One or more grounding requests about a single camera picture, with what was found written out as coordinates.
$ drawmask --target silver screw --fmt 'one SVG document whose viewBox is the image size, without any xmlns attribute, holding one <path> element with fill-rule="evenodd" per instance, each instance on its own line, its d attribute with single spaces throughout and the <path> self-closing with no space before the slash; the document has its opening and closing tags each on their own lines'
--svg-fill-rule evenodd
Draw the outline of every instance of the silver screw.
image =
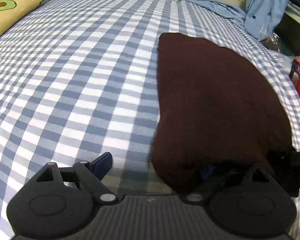
<svg viewBox="0 0 300 240">
<path fill-rule="evenodd" d="M 105 193 L 100 196 L 100 199 L 104 202 L 111 202 L 115 200 L 115 195 L 111 193 Z"/>
<path fill-rule="evenodd" d="M 203 200 L 203 197 L 198 193 L 192 193 L 187 196 L 187 199 L 191 202 L 199 202 Z"/>
</svg>

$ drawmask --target checkered bed sheet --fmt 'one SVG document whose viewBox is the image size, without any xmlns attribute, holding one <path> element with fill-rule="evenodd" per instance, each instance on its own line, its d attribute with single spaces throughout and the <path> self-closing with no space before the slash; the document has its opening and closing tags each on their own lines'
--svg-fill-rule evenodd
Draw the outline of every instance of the checkered bed sheet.
<svg viewBox="0 0 300 240">
<path fill-rule="evenodd" d="M 293 84 L 229 21 L 185 0 L 53 0 L 0 38 L 0 240 L 13 236 L 7 203 L 49 161 L 70 166 L 110 151 L 114 164 L 103 183 L 111 190 L 171 192 L 149 161 L 163 32 L 207 38 L 250 60 L 278 94 L 300 151 Z M 290 234 L 299 240 L 300 196 L 295 201 Z"/>
</svg>

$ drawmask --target dark maroon garment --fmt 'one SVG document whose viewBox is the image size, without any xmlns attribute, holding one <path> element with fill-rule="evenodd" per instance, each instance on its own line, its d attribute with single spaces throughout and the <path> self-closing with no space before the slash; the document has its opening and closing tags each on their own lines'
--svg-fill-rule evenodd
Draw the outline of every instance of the dark maroon garment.
<svg viewBox="0 0 300 240">
<path fill-rule="evenodd" d="M 158 48 L 160 121 L 151 156 L 176 191 L 202 182 L 203 163 L 257 163 L 291 151 L 291 128 L 264 76 L 244 57 L 203 39 L 163 33 Z"/>
</svg>

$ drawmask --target mattress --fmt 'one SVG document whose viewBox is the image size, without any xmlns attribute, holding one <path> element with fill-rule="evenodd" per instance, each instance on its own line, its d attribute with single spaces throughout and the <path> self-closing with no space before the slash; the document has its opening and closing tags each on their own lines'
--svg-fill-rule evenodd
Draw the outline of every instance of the mattress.
<svg viewBox="0 0 300 240">
<path fill-rule="evenodd" d="M 278 59 L 230 21 L 185 0 L 53 0 L 0 38 L 0 240 L 13 236 L 7 203 L 50 161 L 71 166 L 109 151 L 102 182 L 113 192 L 171 193 L 150 163 L 164 32 L 250 60 L 277 93 L 300 151 L 298 93 Z M 300 195 L 295 203 L 290 235 L 299 240 Z"/>
</svg>

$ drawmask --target avocado print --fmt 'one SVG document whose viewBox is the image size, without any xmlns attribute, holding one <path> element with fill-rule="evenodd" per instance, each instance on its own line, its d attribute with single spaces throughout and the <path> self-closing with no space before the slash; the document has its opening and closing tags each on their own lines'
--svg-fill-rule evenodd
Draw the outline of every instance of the avocado print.
<svg viewBox="0 0 300 240">
<path fill-rule="evenodd" d="M 13 9 L 17 6 L 17 3 L 13 0 L 0 0 L 0 11 Z"/>
</svg>

